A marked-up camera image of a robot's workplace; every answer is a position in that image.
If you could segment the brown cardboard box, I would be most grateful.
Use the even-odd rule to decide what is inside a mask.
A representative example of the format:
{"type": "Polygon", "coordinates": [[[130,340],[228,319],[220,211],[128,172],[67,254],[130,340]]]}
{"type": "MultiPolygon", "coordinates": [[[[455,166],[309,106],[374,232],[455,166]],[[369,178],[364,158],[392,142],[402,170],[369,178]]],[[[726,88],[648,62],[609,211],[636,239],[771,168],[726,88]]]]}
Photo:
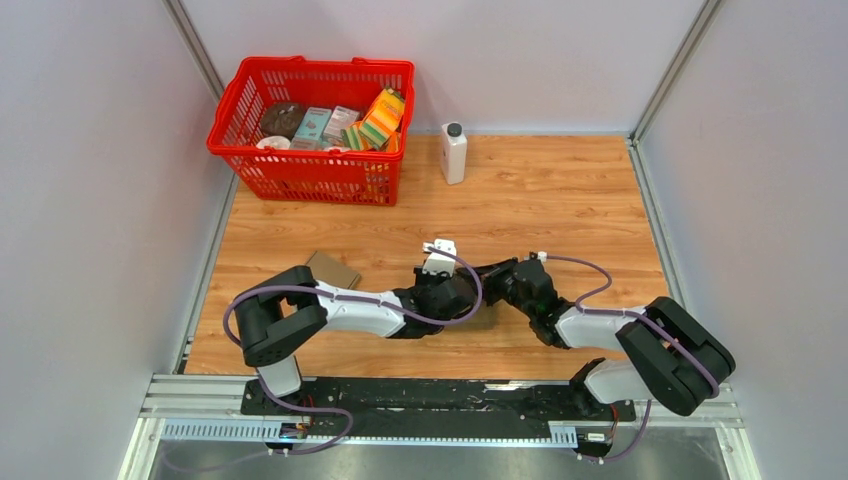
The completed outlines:
{"type": "Polygon", "coordinates": [[[358,271],[321,251],[315,251],[305,265],[310,268],[316,280],[334,287],[355,289],[361,281],[358,271]]]}

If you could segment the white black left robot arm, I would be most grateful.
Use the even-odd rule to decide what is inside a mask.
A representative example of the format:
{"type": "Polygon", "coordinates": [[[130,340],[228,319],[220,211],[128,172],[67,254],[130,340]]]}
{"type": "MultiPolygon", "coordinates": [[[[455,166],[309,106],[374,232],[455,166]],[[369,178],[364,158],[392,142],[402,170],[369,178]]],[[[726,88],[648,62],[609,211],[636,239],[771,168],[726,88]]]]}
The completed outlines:
{"type": "Polygon", "coordinates": [[[481,306],[483,286],[474,272],[418,269],[416,275],[412,287],[369,293],[332,286],[295,266],[237,296],[224,315],[236,325],[225,332],[268,387],[269,404],[291,415],[306,398],[295,353],[317,333],[420,339],[470,319],[481,306]]]}

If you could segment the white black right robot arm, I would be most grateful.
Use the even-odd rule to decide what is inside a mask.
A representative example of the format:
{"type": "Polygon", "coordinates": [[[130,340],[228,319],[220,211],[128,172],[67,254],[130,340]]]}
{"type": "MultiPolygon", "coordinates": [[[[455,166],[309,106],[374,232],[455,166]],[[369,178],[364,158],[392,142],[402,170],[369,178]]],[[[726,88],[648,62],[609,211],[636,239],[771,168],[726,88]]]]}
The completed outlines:
{"type": "Polygon", "coordinates": [[[681,304],[658,296],[632,308],[588,307],[587,294],[559,295],[541,253],[479,266],[484,301],[503,301],[524,314],[545,345],[619,351],[625,359],[588,362],[571,379],[570,404],[579,416],[598,417],[624,400],[656,401],[690,416],[736,370],[731,352],[681,304]]]}

